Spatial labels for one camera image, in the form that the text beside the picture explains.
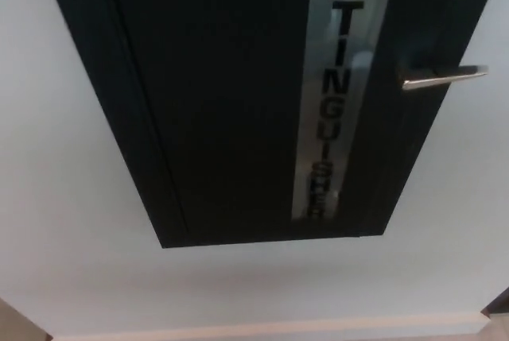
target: silver lever handle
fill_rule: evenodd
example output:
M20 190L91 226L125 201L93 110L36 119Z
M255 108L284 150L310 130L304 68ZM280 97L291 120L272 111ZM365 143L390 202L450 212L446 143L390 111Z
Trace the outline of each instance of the silver lever handle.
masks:
M436 87L449 84L455 81L473 79L488 74L488 67L485 65L465 65L457 68L444 69L418 69L400 72L402 89L412 91L413 89Z

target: cabinet door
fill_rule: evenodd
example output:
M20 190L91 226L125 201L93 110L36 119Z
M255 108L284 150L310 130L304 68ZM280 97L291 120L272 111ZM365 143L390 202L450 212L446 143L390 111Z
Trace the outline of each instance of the cabinet door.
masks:
M458 65L487 0L75 1L164 246L382 234L450 81L484 71Z

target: white wall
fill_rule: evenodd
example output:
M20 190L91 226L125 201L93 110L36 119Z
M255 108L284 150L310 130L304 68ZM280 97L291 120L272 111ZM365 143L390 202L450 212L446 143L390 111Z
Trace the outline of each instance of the white wall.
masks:
M509 285L509 1L383 237L162 250L55 0L0 0L0 296L53 335L478 312Z

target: baseboard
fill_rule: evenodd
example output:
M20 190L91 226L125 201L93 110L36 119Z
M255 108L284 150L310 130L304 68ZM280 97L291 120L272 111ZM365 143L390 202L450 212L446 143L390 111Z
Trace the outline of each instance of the baseboard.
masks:
M56 336L53 341L177 341L190 339L242 341L241 339L244 337L249 337L249 341L268 339L300 341L300 338L310 339L309 333L313 333L313 341L329 339L343 341L472 334L480 331L488 322L489 319L486 316L476 312L195 327L110 335Z

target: door handle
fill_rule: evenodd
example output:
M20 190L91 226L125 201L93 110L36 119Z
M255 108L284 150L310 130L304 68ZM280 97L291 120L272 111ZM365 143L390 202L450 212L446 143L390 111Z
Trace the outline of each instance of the door handle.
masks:
M414 89L437 87L443 84L453 83L481 77L488 74L486 65L464 65L456 68L423 68L405 70L400 72L400 80L404 91Z

